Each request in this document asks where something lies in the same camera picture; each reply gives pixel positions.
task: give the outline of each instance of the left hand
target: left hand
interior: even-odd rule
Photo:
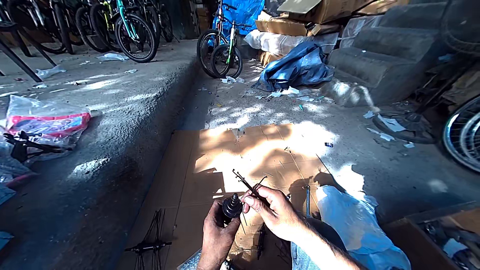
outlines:
[[[240,218],[234,218],[224,227],[222,201],[215,200],[204,222],[204,241],[198,270],[218,270],[227,259],[235,234],[240,227]]]

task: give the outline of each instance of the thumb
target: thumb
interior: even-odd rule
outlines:
[[[272,215],[270,208],[255,197],[247,196],[244,198],[244,202],[259,213],[264,220]]]

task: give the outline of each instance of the blue tarp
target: blue tarp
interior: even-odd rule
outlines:
[[[223,7],[223,15],[225,18],[235,21],[238,24],[251,25],[252,27],[239,28],[241,35],[246,35],[254,29],[257,29],[255,25],[255,20],[258,15],[264,8],[264,0],[223,0],[223,3],[229,4],[237,8],[237,10],[229,9]],[[216,20],[213,22],[213,29],[216,27]],[[232,25],[224,22],[223,23],[223,33],[225,37],[230,36],[230,29]]]
[[[304,41],[285,57],[269,63],[252,88],[272,92],[289,86],[314,86],[329,82],[334,72],[324,64],[324,59],[322,47],[313,41]]]

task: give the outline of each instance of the right hand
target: right hand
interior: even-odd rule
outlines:
[[[306,223],[297,215],[282,191],[263,185],[257,185],[257,187],[258,194],[266,198],[270,207],[253,197],[249,190],[241,198],[245,203],[243,212],[247,213],[250,208],[253,208],[276,236],[293,242],[296,232],[304,230],[307,227]]]

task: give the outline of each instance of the black tire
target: black tire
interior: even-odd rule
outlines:
[[[9,0],[7,2],[7,12],[10,14],[12,22],[17,23],[21,27],[23,27],[24,25],[34,25],[32,18],[28,14],[25,14],[25,16],[20,16],[20,17],[16,16],[18,12],[22,12],[18,7],[19,5],[31,6],[31,3],[29,3],[26,0]],[[46,18],[45,23],[47,24],[46,26],[50,25],[51,27],[54,27],[54,24],[48,18]],[[52,32],[47,32],[45,29],[40,29],[40,28],[39,29],[35,28],[34,30],[39,30],[43,34],[57,38],[60,41],[60,45],[58,48],[49,48],[47,46],[40,44],[40,42],[38,42],[42,50],[49,53],[53,53],[53,54],[62,54],[66,51],[65,46],[60,40],[60,34],[58,33],[58,31],[56,31],[56,33],[52,33]]]
[[[69,54],[73,54],[72,43],[70,42],[70,29],[67,26],[67,22],[65,21],[65,13],[63,8],[60,7],[59,4],[53,5],[53,10],[55,12],[55,17],[57,18],[57,23],[59,24],[60,28],[60,37],[61,42],[67,49]]]
[[[233,61],[229,66],[226,66],[226,68],[222,71],[217,70],[216,65],[215,65],[216,58],[219,56],[219,54],[224,53],[224,51],[228,51],[229,47],[230,47],[229,44],[222,44],[222,45],[216,47],[215,50],[213,50],[213,52],[212,52],[212,57],[210,59],[210,61],[211,61],[210,65],[212,66],[212,71],[217,78],[223,78],[224,79],[226,77],[226,75],[228,74],[228,71],[232,67],[232,63],[234,63],[234,61]],[[239,51],[239,49],[237,49],[237,47],[233,47],[233,59],[237,59],[238,69],[234,74],[232,74],[232,75],[228,74],[228,75],[232,78],[237,78],[240,75],[241,70],[243,69],[243,60],[241,58],[240,51]]]
[[[206,41],[206,39],[211,38],[211,37],[214,37],[215,40],[218,39],[218,31],[213,30],[213,29],[207,30],[207,31],[203,32],[203,34],[198,38],[198,41],[197,41],[197,57],[198,57],[198,61],[200,61],[202,69],[205,71],[205,73],[207,73],[208,76],[216,79],[217,77],[213,73],[212,69],[209,68],[210,67],[210,58],[208,58],[206,55],[204,55],[205,53],[208,54],[208,51],[211,51],[211,53],[212,53],[215,48],[213,48],[211,46],[208,46],[207,48],[202,48],[202,44]],[[227,42],[223,38],[223,36],[220,36],[220,37],[221,37],[221,39],[223,40],[224,43]]]
[[[132,59],[135,62],[138,63],[148,63],[150,62],[155,56],[156,56],[156,51],[158,49],[158,41],[156,41],[155,34],[153,32],[153,29],[148,25],[148,23],[140,16],[137,16],[135,14],[127,13],[125,14],[126,20],[133,20],[136,21],[137,23],[141,24],[142,27],[146,30],[145,37],[149,38],[153,42],[153,46],[150,47],[150,50],[148,51],[148,54],[145,57],[137,57],[134,54],[130,52],[130,43],[125,44],[124,38],[128,39],[130,41],[130,37],[125,36],[123,37],[121,34],[123,33],[124,29],[124,24],[121,18],[118,18],[116,23],[115,23],[115,37],[117,38],[120,48],[122,49],[123,53],[127,55],[130,59]]]
[[[91,42],[88,39],[89,34],[93,34],[95,31],[89,28],[90,25],[90,7],[81,7],[77,10],[77,13],[75,14],[75,22],[77,24],[78,32],[80,33],[80,36],[82,37],[82,40],[84,41],[85,44],[90,46],[90,48],[98,51],[98,52],[107,52],[110,50],[110,48],[105,47],[105,48],[99,48],[97,47],[93,42]]]
[[[90,8],[90,18],[92,20],[92,27],[95,31],[95,34],[98,36],[105,46],[110,48],[112,51],[122,52],[120,49],[117,40],[113,40],[110,37],[110,34],[107,30],[107,25],[105,24],[105,20],[102,17],[102,12],[106,11],[106,6],[102,4],[95,4]]]
[[[162,32],[163,38],[166,42],[172,42],[173,40],[173,27],[172,27],[172,19],[170,18],[170,14],[167,11],[167,7],[165,5],[160,6],[160,23],[162,24]]]
[[[145,20],[153,27],[155,33],[155,40],[157,43],[160,42],[160,21],[158,20],[158,12],[152,6],[146,7],[147,14],[145,14]]]

